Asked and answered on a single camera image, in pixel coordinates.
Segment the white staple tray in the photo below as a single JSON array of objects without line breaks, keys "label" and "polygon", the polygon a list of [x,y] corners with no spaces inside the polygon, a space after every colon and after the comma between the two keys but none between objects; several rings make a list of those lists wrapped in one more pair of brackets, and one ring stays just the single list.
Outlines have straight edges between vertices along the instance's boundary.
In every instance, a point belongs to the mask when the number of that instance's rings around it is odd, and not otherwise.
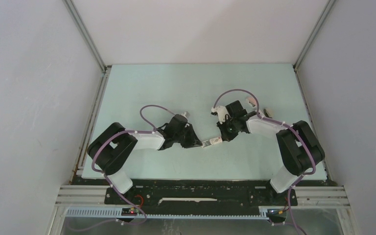
[{"label": "white staple tray", "polygon": [[208,147],[208,146],[211,146],[211,142],[210,140],[206,140],[206,141],[202,141],[202,147],[205,148],[205,147]]}]

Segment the pink stapler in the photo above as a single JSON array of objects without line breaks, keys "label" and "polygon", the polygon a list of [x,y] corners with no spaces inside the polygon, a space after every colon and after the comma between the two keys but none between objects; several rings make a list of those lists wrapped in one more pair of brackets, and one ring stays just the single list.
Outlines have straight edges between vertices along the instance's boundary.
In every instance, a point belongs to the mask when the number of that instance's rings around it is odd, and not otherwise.
[{"label": "pink stapler", "polygon": [[257,102],[256,102],[256,100],[255,100],[253,97],[248,96],[248,97],[246,98],[246,101],[248,102],[248,104],[249,104],[251,107],[253,107],[253,108],[256,108],[256,107],[257,107]]}]

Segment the beige stapler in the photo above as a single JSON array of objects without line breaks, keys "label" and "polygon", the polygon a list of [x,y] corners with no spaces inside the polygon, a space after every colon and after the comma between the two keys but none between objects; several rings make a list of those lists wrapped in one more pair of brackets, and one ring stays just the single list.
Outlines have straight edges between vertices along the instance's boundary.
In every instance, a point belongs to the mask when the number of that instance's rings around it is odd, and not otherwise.
[{"label": "beige stapler", "polygon": [[263,109],[263,113],[264,113],[264,115],[265,115],[267,118],[271,118],[271,119],[273,119],[274,114],[273,114],[273,111],[272,111],[271,109],[269,109],[269,108],[264,108],[264,109]]}]

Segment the small white staple box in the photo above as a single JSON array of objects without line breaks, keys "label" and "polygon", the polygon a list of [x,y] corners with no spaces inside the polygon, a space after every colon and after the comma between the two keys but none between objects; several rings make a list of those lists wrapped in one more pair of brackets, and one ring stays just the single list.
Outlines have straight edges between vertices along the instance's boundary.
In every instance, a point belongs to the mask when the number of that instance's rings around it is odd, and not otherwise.
[{"label": "small white staple box", "polygon": [[217,137],[217,138],[209,139],[209,142],[210,142],[210,145],[216,145],[216,144],[222,143],[223,140],[221,137]]}]

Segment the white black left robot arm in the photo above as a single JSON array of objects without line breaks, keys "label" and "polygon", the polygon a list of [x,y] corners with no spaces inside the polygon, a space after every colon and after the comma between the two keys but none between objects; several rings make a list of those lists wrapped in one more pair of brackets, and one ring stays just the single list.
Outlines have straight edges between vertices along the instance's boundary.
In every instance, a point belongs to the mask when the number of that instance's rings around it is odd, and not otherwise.
[{"label": "white black left robot arm", "polygon": [[114,122],[90,143],[87,154],[92,159],[92,170],[101,173],[111,187],[116,188],[118,200],[129,204],[135,198],[135,190],[123,166],[131,153],[145,149],[166,150],[175,143],[185,149],[202,146],[187,117],[180,114],[152,131],[127,130]]}]

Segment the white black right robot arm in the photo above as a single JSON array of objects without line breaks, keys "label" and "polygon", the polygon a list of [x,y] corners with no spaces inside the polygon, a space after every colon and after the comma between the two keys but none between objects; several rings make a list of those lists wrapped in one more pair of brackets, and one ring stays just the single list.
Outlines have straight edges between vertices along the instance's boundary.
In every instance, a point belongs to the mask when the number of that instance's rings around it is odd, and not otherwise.
[{"label": "white black right robot arm", "polygon": [[268,118],[261,111],[247,112],[240,101],[216,106],[211,114],[218,117],[217,127],[223,141],[232,141],[240,132],[274,137],[283,166],[267,183],[265,198],[272,205],[285,198],[285,191],[306,173],[315,171],[325,152],[309,124],[300,120],[292,125]]}]

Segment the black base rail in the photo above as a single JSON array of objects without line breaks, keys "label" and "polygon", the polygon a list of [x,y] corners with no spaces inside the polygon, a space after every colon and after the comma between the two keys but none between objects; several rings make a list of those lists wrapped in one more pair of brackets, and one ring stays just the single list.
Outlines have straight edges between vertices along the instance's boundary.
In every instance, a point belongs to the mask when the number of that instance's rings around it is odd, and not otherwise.
[{"label": "black base rail", "polygon": [[297,196],[290,193],[272,195],[268,181],[211,180],[142,180],[121,198],[113,188],[107,188],[106,205],[126,205],[127,201],[141,205],[147,215],[193,216],[259,216],[263,207],[286,209],[296,206]]}]

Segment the aluminium frame rail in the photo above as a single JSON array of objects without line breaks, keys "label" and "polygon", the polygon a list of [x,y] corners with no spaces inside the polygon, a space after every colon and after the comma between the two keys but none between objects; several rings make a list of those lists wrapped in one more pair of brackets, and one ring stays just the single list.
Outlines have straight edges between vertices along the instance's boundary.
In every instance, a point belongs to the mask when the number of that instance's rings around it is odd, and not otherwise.
[{"label": "aluminium frame rail", "polygon": [[271,202],[261,187],[137,186],[123,201],[107,186],[62,186],[56,205],[70,217],[267,219],[291,209],[350,208],[343,187],[297,187]]}]

